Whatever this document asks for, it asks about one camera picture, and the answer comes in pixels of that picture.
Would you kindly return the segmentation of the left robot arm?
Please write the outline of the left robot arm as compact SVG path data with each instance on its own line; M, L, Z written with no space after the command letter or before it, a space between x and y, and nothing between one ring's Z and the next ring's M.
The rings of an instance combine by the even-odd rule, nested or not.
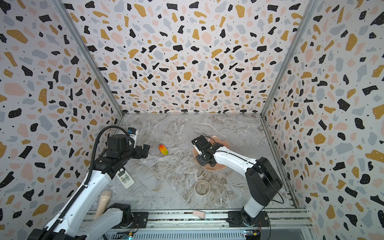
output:
M99 157L92 154L89 172L76 193L59 213L42 229L34 229L29 240L96 240L115 226L130 227L134 216L128 204L112 204L96 220L83 225L83 220L92 204L119 174L130 159L148 157L149 145L137 146L128 135L113 135L108 138L108 148Z

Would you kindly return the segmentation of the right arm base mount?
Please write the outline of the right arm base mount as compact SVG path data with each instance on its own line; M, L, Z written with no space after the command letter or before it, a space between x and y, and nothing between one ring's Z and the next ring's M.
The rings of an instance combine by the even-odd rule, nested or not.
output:
M226 222L231 228L258 228L269 227L269 217L265 211L258 213L256 217L250 217L245 211L229 211Z

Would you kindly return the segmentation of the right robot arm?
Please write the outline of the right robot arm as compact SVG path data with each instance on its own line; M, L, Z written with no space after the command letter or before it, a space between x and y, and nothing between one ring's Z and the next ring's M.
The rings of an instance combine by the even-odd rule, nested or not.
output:
M255 219L283 187L274 167L264 157L252 159L242 156L223 144L210 143L203 135L192 140L192 144L201 166L224 165L246 178L251 197L242 208L242 215L247 221Z

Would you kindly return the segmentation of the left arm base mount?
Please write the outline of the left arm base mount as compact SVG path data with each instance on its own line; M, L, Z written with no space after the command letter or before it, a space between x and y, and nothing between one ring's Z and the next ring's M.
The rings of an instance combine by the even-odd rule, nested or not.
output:
M122 221L113 226L112 229L118 230L136 230L136 229L145 229L149 219L148 212L131 212L130 217L123 216Z

